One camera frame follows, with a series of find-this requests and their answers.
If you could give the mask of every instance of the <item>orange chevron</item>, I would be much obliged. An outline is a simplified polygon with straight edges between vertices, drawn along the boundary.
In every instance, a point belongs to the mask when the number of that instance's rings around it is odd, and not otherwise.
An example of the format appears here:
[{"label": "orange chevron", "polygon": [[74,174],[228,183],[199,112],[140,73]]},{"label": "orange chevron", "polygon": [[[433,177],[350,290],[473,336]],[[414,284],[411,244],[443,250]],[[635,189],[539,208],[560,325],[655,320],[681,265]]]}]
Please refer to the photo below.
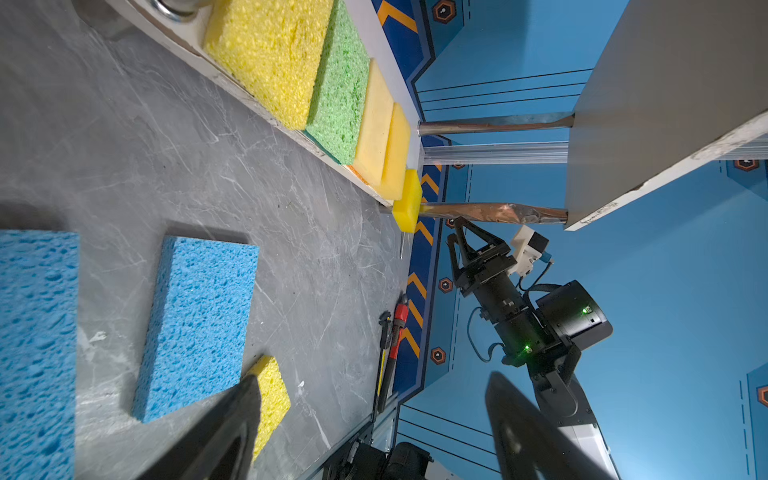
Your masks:
[{"label": "orange chevron", "polygon": [[419,292],[422,294],[422,296],[424,297],[424,300],[427,300],[427,289],[424,288],[424,284],[422,283],[421,280],[419,280],[419,278],[416,276],[415,273],[411,273],[408,276],[408,283],[406,284],[406,286],[410,285],[411,283],[416,285],[416,289],[419,290]]},{"label": "orange chevron", "polygon": [[420,232],[422,233],[422,235],[424,235],[424,238],[426,238],[426,239],[427,239],[427,241],[429,242],[429,244],[430,244],[430,245],[432,245],[432,242],[434,242],[434,241],[435,241],[435,240],[432,238],[432,234],[429,232],[429,230],[427,230],[427,227],[425,227],[425,226],[424,226],[424,223],[422,223],[422,222],[418,222],[418,223],[416,224],[416,231],[417,231],[417,232],[419,232],[419,231],[420,231]]},{"label": "orange chevron", "polygon": [[379,23],[382,24],[382,27],[384,26],[386,19],[389,17],[394,18],[409,30],[413,30],[414,32],[419,33],[419,30],[416,29],[416,20],[410,18],[408,15],[404,14],[392,6],[389,2],[384,0],[384,2],[382,2],[382,6],[379,7]]},{"label": "orange chevron", "polygon": [[413,318],[419,322],[419,326],[424,328],[424,318],[422,317],[422,314],[419,313],[419,311],[416,309],[416,305],[413,304],[413,300],[408,300],[408,310],[411,310]]},{"label": "orange chevron", "polygon": [[411,344],[411,348],[413,349],[413,352],[416,354],[416,358],[418,359],[422,354],[422,350],[419,348],[419,344],[416,343],[413,335],[411,335],[411,331],[408,330],[408,327],[402,329],[402,338],[408,340],[408,343]]},{"label": "orange chevron", "polygon": [[429,175],[427,175],[427,174],[425,174],[425,175],[424,175],[424,177],[422,177],[422,185],[423,185],[424,183],[426,183],[427,185],[429,185],[429,186],[430,186],[430,187],[431,187],[431,188],[432,188],[432,189],[435,191],[435,193],[436,193],[436,194],[437,194],[437,193],[440,191],[440,189],[438,188],[437,184],[436,184],[436,183],[435,183],[435,181],[432,179],[432,177],[430,177],[430,176],[429,176]]}]

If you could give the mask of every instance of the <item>black robotic component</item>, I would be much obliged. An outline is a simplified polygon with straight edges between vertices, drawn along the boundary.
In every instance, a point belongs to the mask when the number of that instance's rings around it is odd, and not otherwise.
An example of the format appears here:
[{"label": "black robotic component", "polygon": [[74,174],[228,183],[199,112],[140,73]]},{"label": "black robotic component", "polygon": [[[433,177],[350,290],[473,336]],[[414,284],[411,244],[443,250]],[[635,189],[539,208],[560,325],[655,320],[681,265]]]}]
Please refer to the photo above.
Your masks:
[{"label": "black robotic component", "polygon": [[[465,229],[485,245],[470,247]],[[455,220],[448,246],[454,284],[463,296],[474,293],[480,302],[481,316],[501,337],[502,363],[528,366],[545,417],[557,426],[596,423],[574,371],[581,352],[608,338],[613,326],[584,287],[574,280],[534,284],[521,292],[509,278],[517,263],[510,246],[461,217]],[[546,293],[537,300],[538,308],[530,292]]]}]

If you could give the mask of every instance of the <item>black line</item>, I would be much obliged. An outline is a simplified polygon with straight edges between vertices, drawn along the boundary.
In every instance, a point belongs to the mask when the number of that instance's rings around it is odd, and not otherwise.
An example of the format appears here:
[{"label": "black line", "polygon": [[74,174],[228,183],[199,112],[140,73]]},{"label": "black line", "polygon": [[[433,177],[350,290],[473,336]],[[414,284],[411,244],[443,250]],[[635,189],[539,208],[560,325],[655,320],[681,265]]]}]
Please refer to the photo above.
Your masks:
[{"label": "black line", "polygon": [[427,109],[427,110],[424,110],[424,111],[451,110],[453,108],[482,107],[483,105],[514,104],[514,103],[517,103],[519,101],[534,101],[534,100],[547,100],[549,98],[578,97],[579,95],[581,95],[581,94],[557,95],[555,97],[523,98],[522,100],[492,101],[492,102],[487,103],[487,104],[459,105],[458,107],[430,108],[430,109]]},{"label": "black line", "polygon": [[430,445],[430,444],[429,444],[429,443],[427,443],[427,442],[422,442],[422,441],[421,441],[421,440],[419,440],[419,439],[414,439],[413,437],[409,437],[409,436],[407,436],[405,433],[400,433],[400,432],[398,432],[398,435],[400,435],[401,437],[406,437],[407,439],[411,439],[411,440],[413,440],[414,442],[422,443],[422,444],[424,444],[424,445],[427,445],[428,447],[432,447],[433,449],[438,449],[440,452],[445,452],[445,453],[447,453],[448,455],[453,455],[453,456],[455,456],[456,458],[460,458],[461,460],[465,460],[465,461],[467,461],[467,462],[469,462],[469,463],[474,463],[474,464],[475,464],[475,465],[477,465],[477,466],[480,466],[480,467],[483,467],[483,468],[487,468],[487,469],[488,469],[488,470],[490,470],[491,472],[501,473],[499,470],[496,470],[495,468],[486,467],[486,466],[485,466],[485,465],[483,465],[482,463],[477,463],[477,462],[475,462],[475,461],[473,461],[473,460],[470,460],[469,458],[464,458],[464,457],[462,457],[461,455],[456,455],[455,453],[451,453],[451,452],[449,452],[448,450],[443,450],[443,449],[441,449],[440,447],[435,447],[434,445]]},{"label": "black line", "polygon": [[425,415],[429,415],[429,416],[431,416],[431,417],[435,417],[436,419],[441,419],[441,420],[443,420],[443,421],[445,421],[445,422],[448,422],[448,423],[452,423],[452,424],[454,424],[454,425],[458,425],[458,426],[460,426],[460,427],[464,427],[465,429],[474,430],[474,431],[475,431],[475,432],[477,432],[477,433],[482,433],[482,434],[484,434],[484,435],[487,435],[487,436],[489,436],[489,437],[492,437],[492,436],[493,436],[493,435],[491,435],[490,433],[487,433],[487,432],[483,432],[482,430],[477,430],[477,429],[474,429],[474,428],[472,428],[472,427],[468,427],[468,426],[466,426],[466,425],[462,425],[461,423],[458,423],[458,422],[454,422],[453,420],[444,419],[444,418],[442,418],[442,417],[440,417],[440,416],[437,416],[437,415],[434,415],[434,414],[432,414],[432,413],[429,413],[429,412],[425,412],[424,410],[419,410],[419,409],[417,409],[417,408],[415,408],[415,407],[411,407],[410,405],[403,405],[403,406],[404,406],[404,407],[407,407],[407,408],[409,408],[409,409],[411,409],[411,410],[415,410],[415,411],[417,411],[417,412],[421,412],[421,413],[423,413],[423,414],[425,414]]},{"label": "black line", "polygon": [[525,80],[526,78],[551,77],[552,75],[563,75],[563,74],[567,74],[567,73],[578,73],[580,71],[590,71],[590,70],[593,70],[593,69],[592,68],[582,68],[581,70],[559,71],[557,73],[545,73],[545,74],[541,74],[541,75],[531,75],[529,77],[517,77],[517,78],[506,78],[504,80],[481,81],[480,83],[476,83],[476,84],[456,85],[454,87],[430,88],[429,90],[421,90],[419,93],[426,93],[428,91],[437,91],[437,90],[448,90],[450,88],[474,87],[475,85],[496,84],[496,83],[500,83],[502,81]]},{"label": "black line", "polygon": [[518,90],[494,91],[494,92],[488,93],[488,94],[463,95],[461,97],[438,98],[437,100],[422,100],[422,103],[425,104],[428,101],[444,101],[444,100],[458,100],[459,98],[484,97],[486,95],[511,94],[511,93],[516,92],[516,91],[541,90],[543,88],[572,87],[574,85],[586,85],[586,84],[587,84],[586,81],[582,81],[582,82],[575,83],[575,84],[550,85],[548,87],[533,87],[533,88],[520,88]]},{"label": "black line", "polygon": [[463,442],[463,441],[461,441],[461,440],[459,440],[459,439],[454,439],[454,438],[453,438],[453,437],[451,437],[450,435],[446,435],[445,433],[436,432],[435,430],[432,430],[432,429],[428,429],[428,428],[426,428],[426,427],[422,427],[421,425],[416,425],[414,422],[409,422],[408,420],[405,420],[405,419],[400,419],[400,422],[408,423],[408,424],[410,424],[410,425],[413,425],[413,426],[415,426],[415,427],[418,427],[418,428],[420,428],[420,429],[424,429],[424,430],[426,430],[427,432],[436,433],[437,435],[441,435],[441,436],[444,436],[444,437],[446,437],[447,439],[451,439],[451,440],[454,440],[455,442],[463,443],[464,445],[470,446],[470,447],[472,447],[472,448],[474,448],[474,449],[482,450],[482,451],[483,451],[483,452],[485,452],[485,453],[490,453],[491,455],[496,455],[496,452],[491,452],[490,450],[482,449],[482,448],[478,447],[477,445],[473,445],[473,444],[471,444],[471,443]]}]

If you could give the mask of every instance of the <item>blue sponge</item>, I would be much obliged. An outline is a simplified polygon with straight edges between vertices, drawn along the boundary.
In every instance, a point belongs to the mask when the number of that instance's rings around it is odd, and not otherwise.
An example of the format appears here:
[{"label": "blue sponge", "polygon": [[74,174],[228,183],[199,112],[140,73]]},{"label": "blue sponge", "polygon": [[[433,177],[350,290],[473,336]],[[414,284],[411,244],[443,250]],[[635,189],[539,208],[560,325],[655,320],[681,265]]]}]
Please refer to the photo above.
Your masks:
[{"label": "blue sponge", "polygon": [[0,230],[0,477],[74,476],[79,236]]},{"label": "blue sponge", "polygon": [[165,237],[133,415],[144,423],[240,381],[259,247]]}]

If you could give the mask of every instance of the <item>sponge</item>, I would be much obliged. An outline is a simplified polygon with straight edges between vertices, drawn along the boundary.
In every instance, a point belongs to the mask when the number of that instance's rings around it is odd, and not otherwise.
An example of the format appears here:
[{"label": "sponge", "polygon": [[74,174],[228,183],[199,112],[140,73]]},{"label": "sponge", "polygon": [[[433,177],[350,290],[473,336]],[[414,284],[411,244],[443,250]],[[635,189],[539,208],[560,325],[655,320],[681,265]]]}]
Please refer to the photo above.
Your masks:
[{"label": "sponge", "polygon": [[382,181],[384,154],[394,103],[376,60],[371,60],[366,106],[362,110],[360,139],[357,142],[355,161],[352,166],[363,180],[373,187],[381,184]]},{"label": "sponge", "polygon": [[422,184],[416,170],[406,170],[406,181],[402,188],[402,199],[395,200],[392,215],[403,233],[416,233],[419,208],[422,204]]},{"label": "sponge", "polygon": [[302,130],[333,0],[218,0],[203,47],[288,128]]},{"label": "sponge", "polygon": [[342,165],[355,159],[368,68],[366,48],[339,0],[331,13],[306,131]]},{"label": "sponge", "polygon": [[259,361],[248,370],[247,375],[255,375],[259,380],[261,392],[261,417],[259,418],[259,433],[256,443],[253,445],[253,460],[259,456],[266,442],[272,436],[283,417],[290,409],[290,398],[280,376],[280,368],[273,356],[262,356]]},{"label": "sponge", "polygon": [[382,183],[374,190],[385,200],[402,198],[403,182],[406,179],[408,146],[411,144],[411,125],[400,104],[392,109],[392,123],[389,125],[389,139],[384,156]]},{"label": "sponge", "polygon": [[133,414],[144,423],[240,381],[259,247],[165,237]]},{"label": "sponge", "polygon": [[74,477],[79,245],[0,230],[0,478]]}]

